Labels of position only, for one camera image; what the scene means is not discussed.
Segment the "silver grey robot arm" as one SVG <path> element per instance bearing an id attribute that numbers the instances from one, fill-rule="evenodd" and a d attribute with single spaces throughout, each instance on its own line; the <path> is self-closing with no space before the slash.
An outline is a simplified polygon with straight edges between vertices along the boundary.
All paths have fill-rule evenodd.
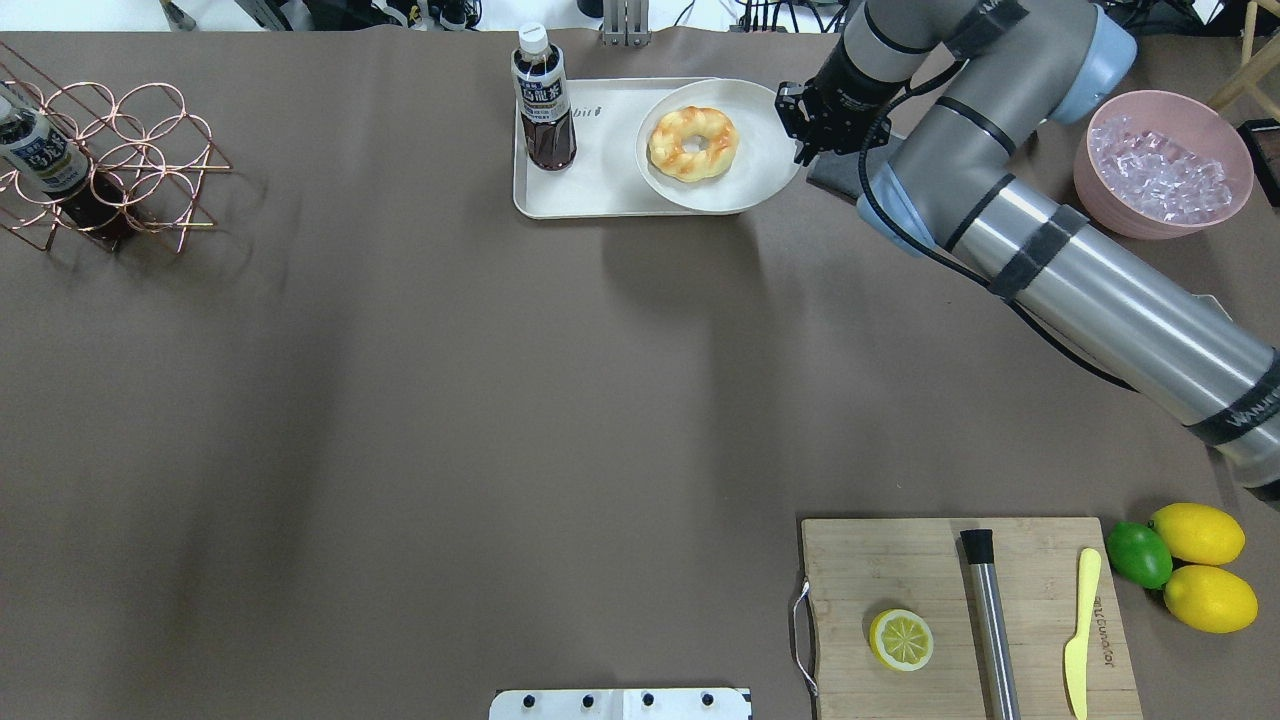
<path id="1" fill-rule="evenodd" d="M 1007 169 L 1042 122 L 1080 119 L 1130 69 L 1137 42 L 1101 6 L 859 3 L 820 69 L 778 87 L 796 163 L 884 142 L 892 102 L 931 91 L 910 78 L 936 47 L 954 58 L 945 92 L 881 169 L 858 168 L 861 219 L 1034 314 L 1276 506 L 1277 350 Z"/>

